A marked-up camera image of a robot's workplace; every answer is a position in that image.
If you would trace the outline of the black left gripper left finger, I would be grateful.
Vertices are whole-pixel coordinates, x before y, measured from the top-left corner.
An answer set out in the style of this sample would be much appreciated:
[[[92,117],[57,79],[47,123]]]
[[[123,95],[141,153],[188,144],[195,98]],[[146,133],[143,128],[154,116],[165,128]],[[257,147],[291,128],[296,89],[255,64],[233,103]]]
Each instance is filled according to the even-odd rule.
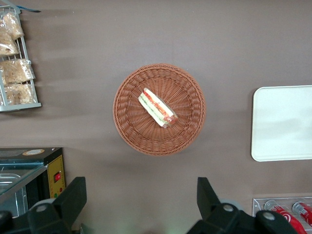
[[[13,218],[11,212],[0,212],[2,234],[72,234],[72,226],[87,202],[86,179],[76,177],[52,202],[33,206]]]

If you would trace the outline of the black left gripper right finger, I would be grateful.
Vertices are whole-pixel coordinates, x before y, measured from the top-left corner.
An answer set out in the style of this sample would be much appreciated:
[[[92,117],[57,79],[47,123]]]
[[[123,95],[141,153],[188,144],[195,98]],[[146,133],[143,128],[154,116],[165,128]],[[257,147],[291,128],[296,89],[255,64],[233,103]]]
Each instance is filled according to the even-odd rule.
[[[295,234],[280,214],[259,211],[250,216],[230,203],[220,202],[206,177],[197,178],[197,206],[201,214],[189,234]]]

